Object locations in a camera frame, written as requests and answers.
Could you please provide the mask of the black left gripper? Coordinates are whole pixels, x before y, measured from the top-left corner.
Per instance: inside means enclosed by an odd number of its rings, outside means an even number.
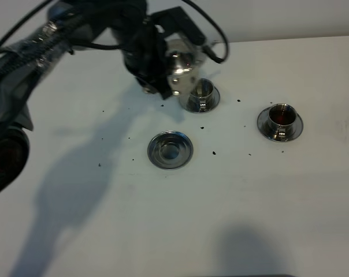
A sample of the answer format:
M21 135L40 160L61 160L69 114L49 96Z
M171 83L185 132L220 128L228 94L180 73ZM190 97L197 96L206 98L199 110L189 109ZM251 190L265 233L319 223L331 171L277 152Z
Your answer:
M166 41L151 20L145 20L140 25L122 50L126 69L142 89L150 94L160 94L163 100L172 96L167 77L166 51Z

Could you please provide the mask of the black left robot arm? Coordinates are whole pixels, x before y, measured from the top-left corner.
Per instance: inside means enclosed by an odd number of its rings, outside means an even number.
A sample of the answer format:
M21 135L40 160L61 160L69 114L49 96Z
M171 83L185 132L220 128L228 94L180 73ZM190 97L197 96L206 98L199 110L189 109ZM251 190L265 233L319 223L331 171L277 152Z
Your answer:
M95 39L111 29L127 70L143 88L164 99L172 91L167 80L167 44L158 32L146 1L44 1L47 21L27 38L7 47L0 42L0 192L22 172L29 157L26 130L33 123L28 99L62 56L85 47L103 50Z

